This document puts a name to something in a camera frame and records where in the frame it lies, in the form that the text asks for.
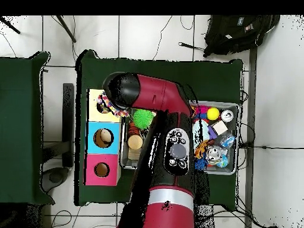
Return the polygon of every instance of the pink box panel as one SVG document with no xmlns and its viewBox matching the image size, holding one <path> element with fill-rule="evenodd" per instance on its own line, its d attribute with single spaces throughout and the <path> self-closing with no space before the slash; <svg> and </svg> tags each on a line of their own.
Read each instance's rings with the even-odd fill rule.
<svg viewBox="0 0 304 228">
<path fill-rule="evenodd" d="M 86 167 L 85 185 L 116 186 L 120 166 L 118 165 L 117 154 L 88 154 Z M 106 163 L 109 166 L 109 174 L 106 177 L 99 177 L 95 174 L 94 168 L 99 163 Z"/>
</svg>

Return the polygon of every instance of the dark green tablecloth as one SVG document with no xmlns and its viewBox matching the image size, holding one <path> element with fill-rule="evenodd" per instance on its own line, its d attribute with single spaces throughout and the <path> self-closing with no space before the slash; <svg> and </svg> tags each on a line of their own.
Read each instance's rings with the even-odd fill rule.
<svg viewBox="0 0 304 228">
<path fill-rule="evenodd" d="M 48 57 L 0 58 L 0 202 L 53 203 L 39 186 L 40 72 Z"/>
<path fill-rule="evenodd" d="M 92 50 L 85 50 L 77 59 L 77 129 L 80 142 L 76 144 L 75 161 L 75 203 L 86 202 L 128 202 L 131 193 L 133 170 L 122 169 L 117 186 L 84 186 L 84 147 L 86 128 L 86 91 L 88 88 L 102 89 L 103 80 L 113 72 L 136 72 L 164 78 L 183 85 L 189 84 L 198 100 L 214 102 L 240 102 L 240 75 L 242 61 L 231 63 L 208 61 L 168 62 L 136 61 L 130 59 L 98 59 Z M 185 88 L 189 98 L 194 99 L 189 88 Z M 208 175 L 210 185 L 209 204 L 224 204 L 235 209 L 236 174 L 230 176 Z"/>
</svg>

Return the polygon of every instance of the gray plastic bin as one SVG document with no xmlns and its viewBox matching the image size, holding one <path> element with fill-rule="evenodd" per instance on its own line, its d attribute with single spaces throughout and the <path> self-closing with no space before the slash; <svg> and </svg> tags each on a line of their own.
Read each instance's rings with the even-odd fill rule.
<svg viewBox="0 0 304 228">
<path fill-rule="evenodd" d="M 231 132 L 235 137 L 235 143 L 229 150 L 229 164 L 225 168 L 220 168 L 217 166 L 207 167 L 205 172 L 209 174 L 217 174 L 217 175 L 231 175 L 234 174 L 237 165 L 238 165 L 238 144 L 239 144 L 239 130 L 240 130 L 240 107 L 235 103 L 221 103 L 221 102 L 204 102 L 199 101 L 198 104 L 189 102 L 191 106 L 204 105 L 204 106 L 212 106 L 218 109 L 228 109 L 231 110 L 234 114 L 233 120 L 231 122 L 226 123 L 228 127 L 228 131 Z M 120 146 L 120 156 L 119 162 L 120 165 L 125 169 L 136 169 L 137 168 L 137 160 L 130 160 L 128 158 L 128 143 L 127 143 L 127 132 L 130 118 L 127 117 L 122 120 L 122 130 L 121 130 L 121 146 Z"/>
</svg>

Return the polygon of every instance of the black backpack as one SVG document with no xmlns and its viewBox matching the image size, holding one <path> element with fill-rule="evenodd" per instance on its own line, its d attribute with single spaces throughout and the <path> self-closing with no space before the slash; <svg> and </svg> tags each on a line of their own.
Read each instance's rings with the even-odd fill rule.
<svg viewBox="0 0 304 228">
<path fill-rule="evenodd" d="M 211 15 L 204 57 L 227 55 L 260 46 L 280 15 Z"/>
</svg>

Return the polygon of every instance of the orange toy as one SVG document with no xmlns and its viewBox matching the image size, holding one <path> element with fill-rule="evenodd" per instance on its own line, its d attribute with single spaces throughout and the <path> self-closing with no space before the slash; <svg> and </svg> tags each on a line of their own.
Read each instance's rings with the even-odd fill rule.
<svg viewBox="0 0 304 228">
<path fill-rule="evenodd" d="M 203 141 L 199 144 L 199 146 L 195 150 L 194 157 L 196 157 L 197 159 L 202 158 L 202 154 L 205 152 L 205 148 L 208 146 L 207 141 L 208 140 Z"/>
</svg>

